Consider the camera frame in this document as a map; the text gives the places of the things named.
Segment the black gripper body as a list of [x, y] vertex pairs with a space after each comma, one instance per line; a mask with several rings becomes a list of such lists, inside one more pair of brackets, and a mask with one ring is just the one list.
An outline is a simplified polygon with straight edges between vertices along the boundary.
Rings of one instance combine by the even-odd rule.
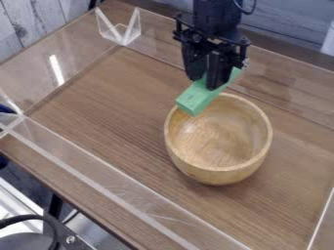
[[214, 50], [220, 51], [232, 63], [232, 66], [243, 69], [248, 66], [247, 49], [251, 45], [250, 39], [235, 27], [223, 35], [210, 34], [206, 30], [195, 27], [194, 15], [179, 13], [174, 16], [176, 22], [174, 39], [182, 43], [195, 44], [202, 47], [207, 54]]

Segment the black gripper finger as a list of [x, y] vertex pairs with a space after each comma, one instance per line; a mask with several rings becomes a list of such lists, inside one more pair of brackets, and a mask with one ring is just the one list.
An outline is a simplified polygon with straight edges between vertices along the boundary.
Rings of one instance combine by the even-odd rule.
[[184, 43], [182, 45], [182, 53], [186, 74], [192, 81], [196, 81], [206, 73], [207, 52], [198, 45]]
[[219, 52], [208, 54], [206, 88], [210, 91], [216, 90], [228, 82], [232, 68], [232, 63], [226, 55]]

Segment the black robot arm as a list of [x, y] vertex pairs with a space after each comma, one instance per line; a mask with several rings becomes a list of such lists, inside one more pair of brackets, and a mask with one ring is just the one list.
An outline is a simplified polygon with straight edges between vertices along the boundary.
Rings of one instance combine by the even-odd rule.
[[235, 68], [247, 65], [250, 39], [242, 34], [243, 0], [194, 0], [194, 11], [180, 13], [174, 39], [182, 44], [184, 69], [192, 81], [204, 80], [214, 91], [224, 86]]

